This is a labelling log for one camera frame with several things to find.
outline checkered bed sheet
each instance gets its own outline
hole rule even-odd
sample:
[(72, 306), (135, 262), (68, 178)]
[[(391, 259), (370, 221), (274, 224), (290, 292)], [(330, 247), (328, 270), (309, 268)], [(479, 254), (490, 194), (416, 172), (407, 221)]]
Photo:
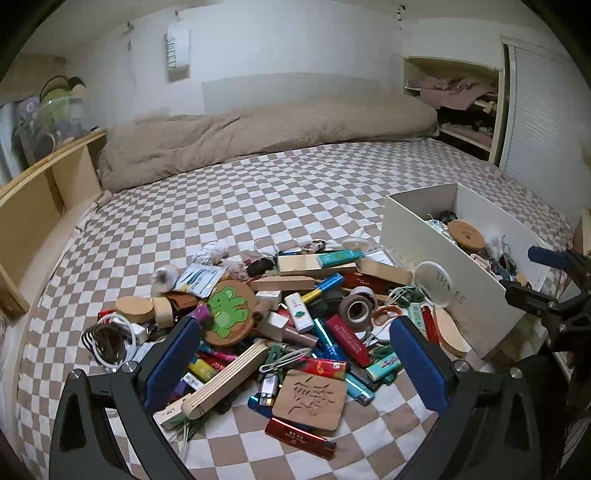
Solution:
[[(154, 268), (184, 268), (201, 245), (223, 240), (231, 255), (312, 238), (351, 234), (379, 240), (386, 195), (460, 182), (514, 215), (553, 248), (570, 233), (564, 219), (495, 167), (434, 139), (324, 145), (263, 155), (183, 173), (114, 195), (65, 254), (34, 307), (20, 365), (18, 431), (22, 458), (48, 478), (51, 431), (68, 372), (103, 372), (79, 343), (82, 331), (119, 296), (148, 296)], [(546, 287), (557, 279), (552, 274)], [(524, 319), (502, 356), (522, 358), (545, 336)], [(474, 352), (468, 360), (480, 370)], [(326, 461), (264, 434), (266, 420), (246, 406), (256, 385), (228, 413), (212, 415), (187, 447), (184, 463), (199, 479), (394, 478), (436, 420), (405, 373), (362, 407), (348, 401)], [(111, 423), (131, 472), (145, 478), (118, 418)], [(178, 450), (178, 443), (173, 442)]]

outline folded clothes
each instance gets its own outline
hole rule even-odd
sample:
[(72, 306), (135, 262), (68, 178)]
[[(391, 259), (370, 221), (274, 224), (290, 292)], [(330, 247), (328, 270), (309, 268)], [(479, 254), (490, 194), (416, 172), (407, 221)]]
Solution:
[(420, 99), (435, 109), (445, 106), (454, 110), (467, 110), (474, 100), (495, 91), (491, 85), (478, 80), (438, 79), (430, 76), (415, 86), (421, 90)]
[(463, 135), (464, 137), (476, 140), (477, 142), (488, 147), (492, 146), (492, 135), (486, 129), (484, 129), (484, 131), (475, 132), (470, 127), (453, 124), (441, 124), (441, 127), (447, 131), (455, 132), (457, 134)]

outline blue gripper pad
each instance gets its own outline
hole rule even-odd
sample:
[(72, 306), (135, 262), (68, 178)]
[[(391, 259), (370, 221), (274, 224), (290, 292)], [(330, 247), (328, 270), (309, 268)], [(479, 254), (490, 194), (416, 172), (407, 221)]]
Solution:
[(527, 251), (527, 258), (532, 262), (549, 267), (566, 270), (570, 266), (569, 256), (564, 252), (554, 252), (541, 247), (530, 247)]
[[(142, 406), (150, 413), (166, 407), (175, 387), (187, 371), (187, 366), (191, 363), (191, 359), (201, 343), (202, 330), (199, 322), (190, 317), (184, 317), (182, 322), (184, 323), (184, 327), (179, 323), (169, 333), (170, 336), (175, 333), (174, 331), (177, 328), (180, 328), (172, 344), (144, 381)], [(150, 349), (146, 358), (156, 347), (158, 345), (154, 345)]]
[(407, 316), (390, 324), (390, 344), (424, 405), (441, 417), (449, 403), (448, 390), (454, 379), (446, 354), (439, 345), (429, 343)]

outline metal screw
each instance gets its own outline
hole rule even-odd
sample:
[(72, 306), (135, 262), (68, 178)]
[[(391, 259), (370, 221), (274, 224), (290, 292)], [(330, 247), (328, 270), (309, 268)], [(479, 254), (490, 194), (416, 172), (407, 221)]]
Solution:
[(456, 360), (453, 363), (453, 369), (456, 372), (459, 372), (461, 374), (466, 373), (468, 370), (470, 370), (470, 365), (468, 364), (468, 362), (466, 362), (465, 360)]
[(134, 362), (133, 360), (125, 362), (123, 365), (121, 365), (121, 370), (123, 370), (124, 374), (130, 374), (131, 372), (134, 372), (136, 368), (138, 368), (138, 363)]
[(516, 380), (519, 380), (520, 378), (523, 378), (523, 372), (519, 368), (517, 368), (517, 367), (511, 368), (511, 370), (509, 370), (509, 373)]
[(72, 380), (78, 380), (81, 376), (82, 370), (80, 370), (79, 368), (75, 368), (68, 374), (68, 377), (70, 377)]

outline beige duvet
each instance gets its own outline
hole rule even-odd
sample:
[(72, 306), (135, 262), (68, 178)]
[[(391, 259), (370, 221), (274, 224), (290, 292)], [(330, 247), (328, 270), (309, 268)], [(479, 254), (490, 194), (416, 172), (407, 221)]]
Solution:
[(221, 115), (153, 117), (109, 131), (99, 158), (113, 192), (230, 158), (351, 140), (410, 140), (437, 129), (436, 111), (410, 96), (313, 99)]

